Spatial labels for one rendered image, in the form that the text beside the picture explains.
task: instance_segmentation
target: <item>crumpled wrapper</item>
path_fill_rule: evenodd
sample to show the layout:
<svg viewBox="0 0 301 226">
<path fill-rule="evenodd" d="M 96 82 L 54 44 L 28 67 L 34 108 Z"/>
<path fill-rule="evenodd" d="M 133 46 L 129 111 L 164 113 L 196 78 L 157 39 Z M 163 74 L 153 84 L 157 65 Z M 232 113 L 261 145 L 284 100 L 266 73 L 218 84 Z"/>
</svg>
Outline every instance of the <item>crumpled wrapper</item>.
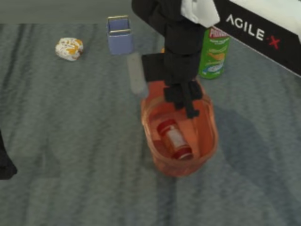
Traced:
<svg viewBox="0 0 301 226">
<path fill-rule="evenodd" d="M 68 61 L 76 61 L 83 50 L 83 42 L 76 38 L 61 38 L 55 46 L 55 53 Z"/>
</svg>

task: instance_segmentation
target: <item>green pringles can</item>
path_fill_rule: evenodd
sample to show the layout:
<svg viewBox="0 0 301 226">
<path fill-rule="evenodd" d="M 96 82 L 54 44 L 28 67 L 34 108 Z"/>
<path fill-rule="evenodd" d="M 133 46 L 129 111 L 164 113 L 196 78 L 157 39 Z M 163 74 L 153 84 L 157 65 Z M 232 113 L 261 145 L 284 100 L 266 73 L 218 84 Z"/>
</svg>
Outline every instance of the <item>green pringles can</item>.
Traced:
<svg viewBox="0 0 301 226">
<path fill-rule="evenodd" d="M 204 79 L 215 79 L 223 73 L 230 36 L 216 28 L 205 32 L 199 74 Z"/>
</svg>

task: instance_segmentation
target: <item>blue box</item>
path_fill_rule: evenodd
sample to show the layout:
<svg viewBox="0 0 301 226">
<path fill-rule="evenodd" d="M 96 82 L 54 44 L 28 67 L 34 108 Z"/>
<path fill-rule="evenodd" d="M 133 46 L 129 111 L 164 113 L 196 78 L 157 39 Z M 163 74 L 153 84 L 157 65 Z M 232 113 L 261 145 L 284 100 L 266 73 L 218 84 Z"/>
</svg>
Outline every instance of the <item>blue box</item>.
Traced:
<svg viewBox="0 0 301 226">
<path fill-rule="evenodd" d="M 108 42 L 113 55 L 130 54 L 134 50 L 128 16 L 108 17 Z"/>
</svg>

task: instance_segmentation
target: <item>orange object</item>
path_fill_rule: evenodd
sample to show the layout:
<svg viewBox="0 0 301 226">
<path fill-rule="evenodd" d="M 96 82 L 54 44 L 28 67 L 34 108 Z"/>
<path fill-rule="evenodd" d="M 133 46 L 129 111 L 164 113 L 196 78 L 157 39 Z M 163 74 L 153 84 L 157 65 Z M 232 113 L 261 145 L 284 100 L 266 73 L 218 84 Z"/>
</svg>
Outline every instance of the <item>orange object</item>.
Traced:
<svg viewBox="0 0 301 226">
<path fill-rule="evenodd" d="M 179 160 L 192 159 L 192 149 L 185 140 L 174 119 L 161 122 L 157 131 L 165 147 L 171 152 L 172 158 Z"/>
<path fill-rule="evenodd" d="M 203 90 L 203 98 L 193 101 L 200 115 L 193 119 L 186 117 L 185 109 L 176 111 L 173 103 L 164 100 L 163 81 L 149 82 L 149 96 L 141 102 L 142 124 L 148 146 L 156 167 L 165 175 L 180 177 L 197 171 L 215 153 L 218 133 L 214 121 L 213 104 Z M 165 120 L 174 119 L 188 145 L 193 158 L 181 161 L 173 159 L 157 131 Z"/>
</svg>

